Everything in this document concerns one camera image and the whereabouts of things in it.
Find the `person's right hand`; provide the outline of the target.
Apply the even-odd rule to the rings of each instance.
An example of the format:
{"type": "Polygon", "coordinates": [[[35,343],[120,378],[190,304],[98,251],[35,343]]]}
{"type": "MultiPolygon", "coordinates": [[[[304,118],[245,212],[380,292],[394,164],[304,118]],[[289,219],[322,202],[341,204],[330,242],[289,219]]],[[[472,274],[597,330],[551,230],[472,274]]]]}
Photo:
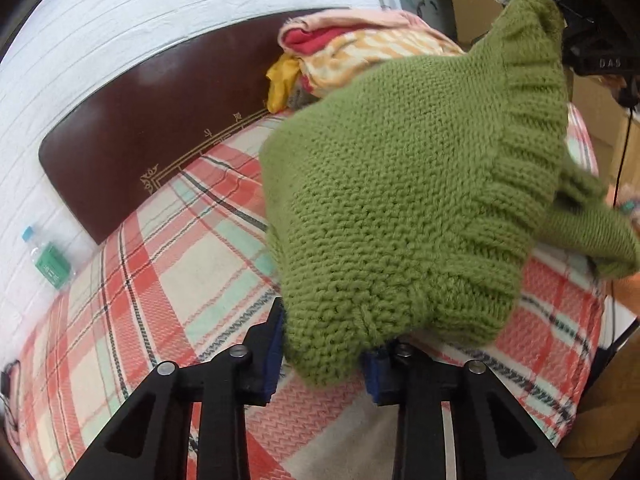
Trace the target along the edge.
{"type": "Polygon", "coordinates": [[[634,234],[630,261],[614,274],[606,285],[606,291],[635,316],[639,316],[639,188],[623,183],[619,188],[610,187],[608,203],[629,224],[634,234]]]}

